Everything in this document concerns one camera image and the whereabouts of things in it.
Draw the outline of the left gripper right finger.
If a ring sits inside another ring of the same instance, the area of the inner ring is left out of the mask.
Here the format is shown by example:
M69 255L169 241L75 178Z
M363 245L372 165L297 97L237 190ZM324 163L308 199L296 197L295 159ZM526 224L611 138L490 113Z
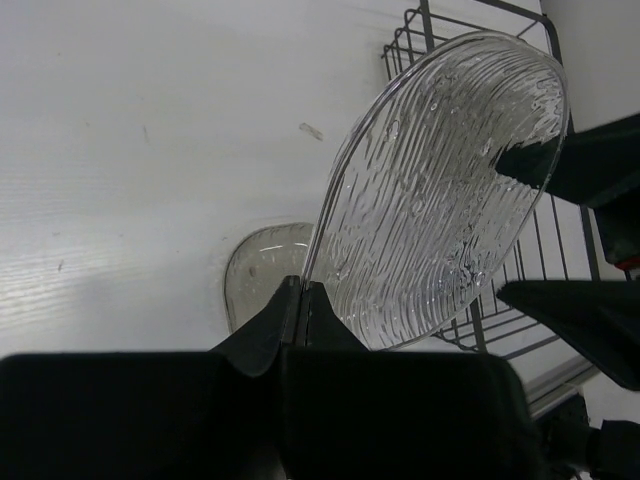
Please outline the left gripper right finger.
M541 479L521 380L490 354L370 351L323 285L279 361L279 450L293 479Z

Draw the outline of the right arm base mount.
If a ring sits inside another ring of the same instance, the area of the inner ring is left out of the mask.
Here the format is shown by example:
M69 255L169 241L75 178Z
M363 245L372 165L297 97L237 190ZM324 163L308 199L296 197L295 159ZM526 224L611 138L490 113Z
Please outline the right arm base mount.
M576 394L536 419L550 479L637 479L639 425L605 420L589 425L585 399Z

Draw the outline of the clear glass plate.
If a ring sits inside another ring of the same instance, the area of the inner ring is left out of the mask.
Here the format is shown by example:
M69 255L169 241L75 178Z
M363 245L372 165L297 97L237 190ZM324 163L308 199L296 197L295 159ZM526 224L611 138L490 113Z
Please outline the clear glass plate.
M568 133L561 64L514 36L468 33L391 80L334 160L302 270L366 347L443 328L488 286Z

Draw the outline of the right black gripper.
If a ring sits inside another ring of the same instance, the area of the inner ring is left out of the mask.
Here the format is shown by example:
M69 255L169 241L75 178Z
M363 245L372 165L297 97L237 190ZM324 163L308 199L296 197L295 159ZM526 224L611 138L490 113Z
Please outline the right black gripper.
M517 144L497 173L594 210L605 260L639 268L639 115L564 138ZM552 330L626 390L639 388L637 281L526 280L497 298Z

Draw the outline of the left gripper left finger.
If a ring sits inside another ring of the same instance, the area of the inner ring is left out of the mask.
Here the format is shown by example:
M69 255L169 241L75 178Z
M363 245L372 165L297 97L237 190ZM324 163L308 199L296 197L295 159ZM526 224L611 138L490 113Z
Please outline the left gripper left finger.
M300 281L207 351L21 353L1 362L5 479L280 479L268 372Z

